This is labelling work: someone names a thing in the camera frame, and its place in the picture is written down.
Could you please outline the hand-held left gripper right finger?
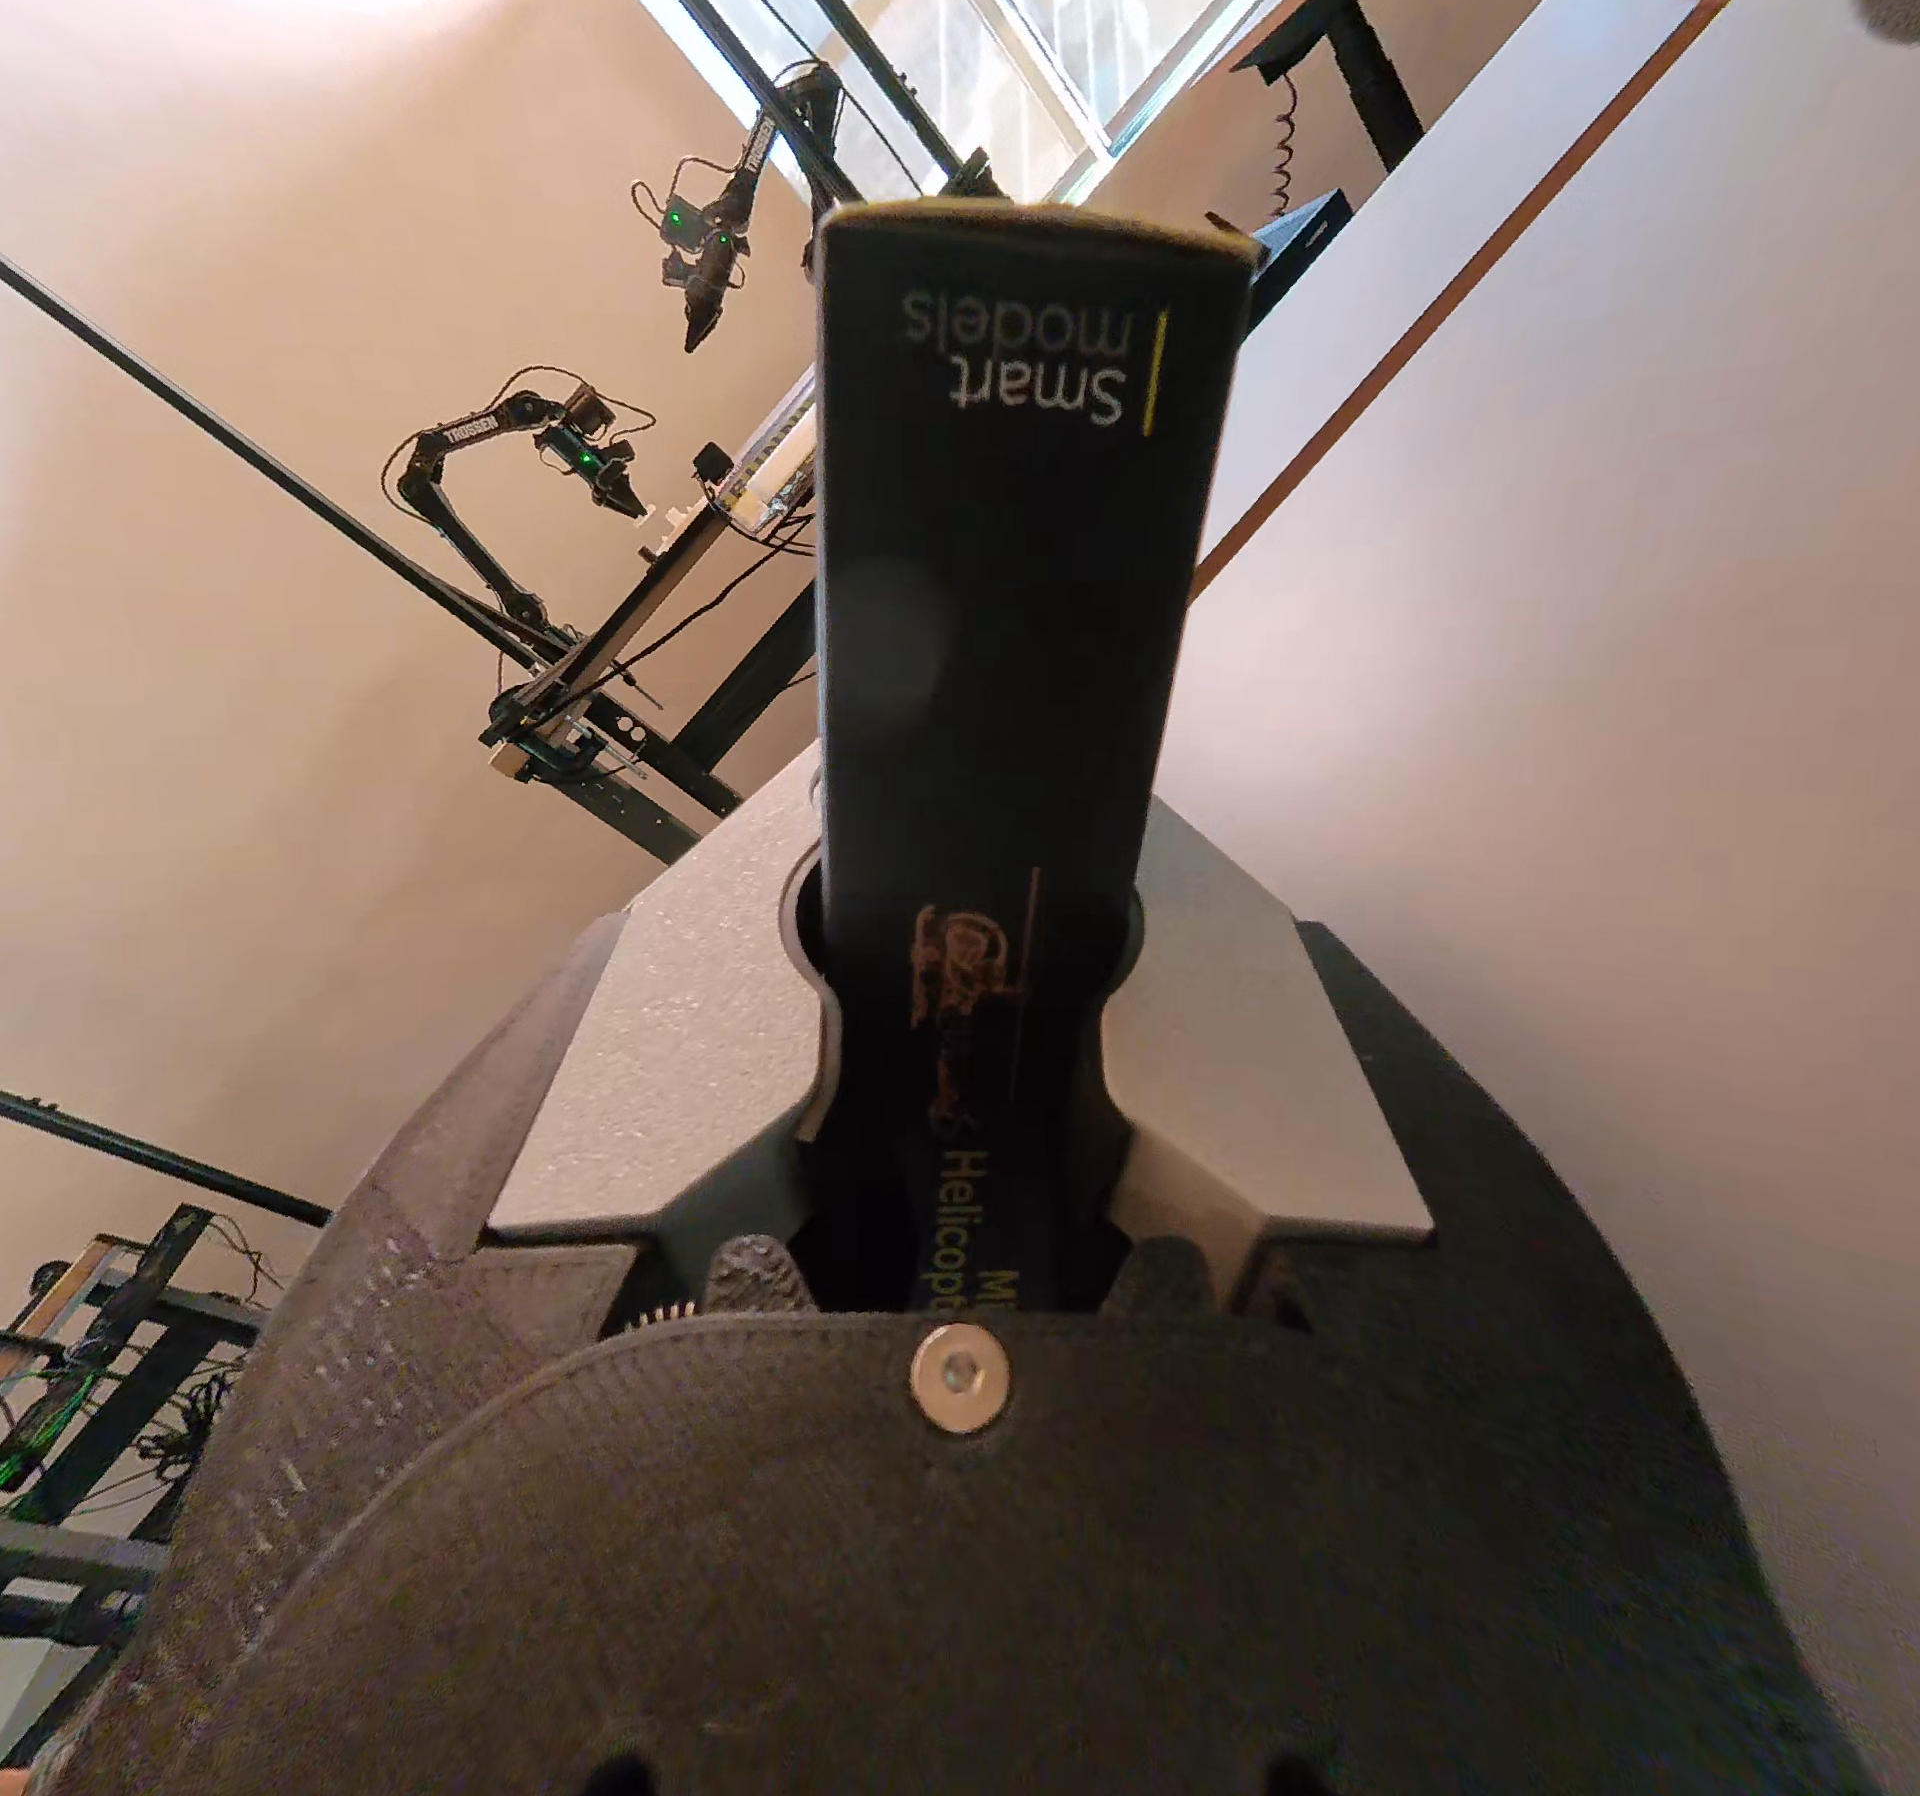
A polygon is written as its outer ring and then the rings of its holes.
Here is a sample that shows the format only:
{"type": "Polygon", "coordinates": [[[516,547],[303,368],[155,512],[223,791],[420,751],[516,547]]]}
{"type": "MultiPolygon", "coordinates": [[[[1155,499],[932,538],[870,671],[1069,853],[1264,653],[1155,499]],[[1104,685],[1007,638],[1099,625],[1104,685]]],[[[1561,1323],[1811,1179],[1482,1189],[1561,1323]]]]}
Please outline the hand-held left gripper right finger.
{"type": "Polygon", "coordinates": [[[1428,1200],[1289,905],[1159,799],[1135,902],[1097,1024],[1130,1135],[1109,1221],[1191,1240],[1222,1303],[1277,1244],[1428,1244],[1428,1200]]]}

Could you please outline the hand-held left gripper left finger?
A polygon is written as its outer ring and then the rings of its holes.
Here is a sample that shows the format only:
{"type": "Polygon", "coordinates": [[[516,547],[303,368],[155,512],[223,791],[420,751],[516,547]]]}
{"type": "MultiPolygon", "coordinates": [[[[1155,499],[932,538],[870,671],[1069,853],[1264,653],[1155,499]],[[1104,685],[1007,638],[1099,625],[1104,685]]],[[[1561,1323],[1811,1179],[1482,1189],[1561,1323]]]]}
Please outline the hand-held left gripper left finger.
{"type": "Polygon", "coordinates": [[[816,773],[779,773],[626,911],[489,1228],[532,1246],[790,1240],[838,1011],[801,943],[816,773]]]}

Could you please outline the tall black printed box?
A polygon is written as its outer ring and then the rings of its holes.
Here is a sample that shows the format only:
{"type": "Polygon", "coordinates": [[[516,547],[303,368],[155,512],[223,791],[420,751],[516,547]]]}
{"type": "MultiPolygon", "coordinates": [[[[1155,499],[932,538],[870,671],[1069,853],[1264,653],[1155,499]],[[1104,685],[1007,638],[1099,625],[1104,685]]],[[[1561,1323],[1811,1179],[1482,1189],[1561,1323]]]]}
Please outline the tall black printed box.
{"type": "Polygon", "coordinates": [[[1097,1024],[1255,259],[1060,203],[823,226],[825,1310],[1087,1310],[1120,1268],[1097,1024]]]}

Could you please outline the white desk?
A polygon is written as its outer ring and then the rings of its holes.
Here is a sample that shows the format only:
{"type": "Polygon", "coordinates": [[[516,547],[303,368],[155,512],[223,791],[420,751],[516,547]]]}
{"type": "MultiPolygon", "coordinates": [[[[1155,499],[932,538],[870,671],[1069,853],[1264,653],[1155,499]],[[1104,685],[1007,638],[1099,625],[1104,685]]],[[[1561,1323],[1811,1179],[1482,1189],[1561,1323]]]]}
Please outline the white desk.
{"type": "Polygon", "coordinates": [[[1202,599],[1174,806],[1574,1187],[1916,1791],[1916,49],[1738,0],[1202,599]]]}

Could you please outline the wooden desk with black legs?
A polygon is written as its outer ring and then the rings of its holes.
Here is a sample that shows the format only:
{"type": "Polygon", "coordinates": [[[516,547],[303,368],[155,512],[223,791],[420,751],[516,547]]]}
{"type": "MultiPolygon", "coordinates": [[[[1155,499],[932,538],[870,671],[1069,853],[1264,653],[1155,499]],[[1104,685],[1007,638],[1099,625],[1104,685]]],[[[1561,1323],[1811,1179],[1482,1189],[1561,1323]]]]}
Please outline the wooden desk with black legs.
{"type": "Polygon", "coordinates": [[[1357,118],[1384,173],[1397,171],[1425,126],[1389,58],[1362,0],[1285,0],[1272,25],[1231,68],[1254,70],[1268,86],[1290,73],[1326,42],[1357,118]]]}

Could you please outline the long black bar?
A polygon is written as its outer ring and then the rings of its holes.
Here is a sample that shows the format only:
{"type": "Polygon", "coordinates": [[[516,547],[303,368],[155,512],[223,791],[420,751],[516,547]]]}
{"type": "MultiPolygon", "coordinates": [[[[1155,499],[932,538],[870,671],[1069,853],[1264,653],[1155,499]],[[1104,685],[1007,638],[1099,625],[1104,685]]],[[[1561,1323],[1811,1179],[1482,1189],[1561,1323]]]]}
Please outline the long black bar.
{"type": "Polygon", "coordinates": [[[201,430],[228,455],[250,465],[253,474],[299,503],[306,512],[314,514],[329,529],[345,537],[358,551],[374,560],[400,581],[420,593],[431,604],[442,608],[467,632],[475,633],[483,642],[523,670],[536,666],[540,642],[536,642],[527,625],[520,625],[498,612],[484,607],[465,591],[456,588],[417,561],[412,561],[396,545],[358,520],[343,506],[324,494],[324,490],[306,483],[251,436],[207,410],[158,368],[130,352],[130,348],[119,343],[92,321],[86,321],[83,314],[10,257],[2,259],[2,282],[12,296],[31,303],[44,317],[55,321],[64,333],[108,361],[110,368],[154,395],[162,405],[201,430]]]}
{"type": "Polygon", "coordinates": [[[151,1142],[92,1122],[39,1097],[2,1091],[2,1120],[19,1128],[57,1137],[98,1155],[138,1167],[178,1185],[201,1189],[226,1204],[242,1204],[281,1215],[306,1228],[327,1228],[333,1209],[287,1189],[255,1183],[201,1159],[176,1155],[151,1142]]]}

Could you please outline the shiny metal panel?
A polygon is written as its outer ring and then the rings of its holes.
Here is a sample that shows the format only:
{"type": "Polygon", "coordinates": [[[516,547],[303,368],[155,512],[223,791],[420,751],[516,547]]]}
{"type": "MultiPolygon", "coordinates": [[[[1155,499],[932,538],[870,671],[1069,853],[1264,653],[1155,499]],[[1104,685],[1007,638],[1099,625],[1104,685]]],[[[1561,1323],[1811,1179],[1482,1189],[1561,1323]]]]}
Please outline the shiny metal panel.
{"type": "Polygon", "coordinates": [[[814,492],[816,395],[816,378],[806,369],[710,490],[710,501],[728,514],[731,525],[756,540],[801,514],[814,492]]]}

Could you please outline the black equipment rack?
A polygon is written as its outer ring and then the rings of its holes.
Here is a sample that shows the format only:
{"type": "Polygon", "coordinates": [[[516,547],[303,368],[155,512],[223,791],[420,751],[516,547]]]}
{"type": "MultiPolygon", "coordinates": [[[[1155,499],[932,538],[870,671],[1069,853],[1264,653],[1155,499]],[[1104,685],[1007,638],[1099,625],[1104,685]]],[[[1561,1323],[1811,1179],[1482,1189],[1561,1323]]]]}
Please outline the black equipment rack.
{"type": "Polygon", "coordinates": [[[233,1218],[176,1207],[144,1240],[44,1264],[2,1337],[4,1767],[100,1686],[155,1585],[215,1424],[267,1323],[180,1282],[203,1239],[277,1280],[233,1218]]]}

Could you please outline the small black box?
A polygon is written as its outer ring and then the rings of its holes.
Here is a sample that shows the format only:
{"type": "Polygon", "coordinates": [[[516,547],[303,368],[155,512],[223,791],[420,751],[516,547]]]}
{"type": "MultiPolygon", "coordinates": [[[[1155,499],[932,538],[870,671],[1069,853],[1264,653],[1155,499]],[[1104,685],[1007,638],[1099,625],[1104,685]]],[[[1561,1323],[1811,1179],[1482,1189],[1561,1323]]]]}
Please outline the small black box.
{"type": "Polygon", "coordinates": [[[1249,327],[1261,325],[1331,242],[1353,223],[1355,207],[1341,190],[1264,224],[1255,234],[1261,253],[1254,272],[1249,327]]]}

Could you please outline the robot table with metal frame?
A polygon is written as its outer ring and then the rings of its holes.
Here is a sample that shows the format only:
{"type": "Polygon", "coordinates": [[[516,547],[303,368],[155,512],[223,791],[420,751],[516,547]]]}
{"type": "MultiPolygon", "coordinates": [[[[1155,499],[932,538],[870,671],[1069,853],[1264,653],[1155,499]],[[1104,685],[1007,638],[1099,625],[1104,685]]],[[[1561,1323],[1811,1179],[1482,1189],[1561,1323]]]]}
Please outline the robot table with metal frame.
{"type": "Polygon", "coordinates": [[[696,499],[640,521],[642,540],[658,545],[640,581],[600,625],[504,688],[483,735],[494,772],[561,793],[663,865],[701,835],[655,801],[651,783],[715,822],[730,816],[742,793],[720,778],[720,763],[802,679],[816,648],[816,587],[804,581],[684,727],[661,731],[635,709],[644,659],[715,615],[767,563],[812,557],[804,529],[818,514],[818,455],[812,497],[765,540],[710,501],[736,462],[715,445],[701,452],[696,499]]]}

